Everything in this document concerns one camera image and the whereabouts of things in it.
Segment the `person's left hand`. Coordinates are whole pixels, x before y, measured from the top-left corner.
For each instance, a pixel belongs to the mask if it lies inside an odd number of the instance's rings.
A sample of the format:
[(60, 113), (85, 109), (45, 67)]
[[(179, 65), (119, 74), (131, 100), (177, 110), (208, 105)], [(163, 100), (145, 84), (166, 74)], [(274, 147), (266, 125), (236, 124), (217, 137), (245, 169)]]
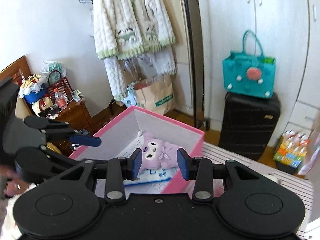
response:
[(18, 174), (7, 165), (1, 165), (1, 176), (8, 179), (4, 189), (4, 194), (8, 197), (23, 194), (31, 186), (31, 184), (23, 181)]

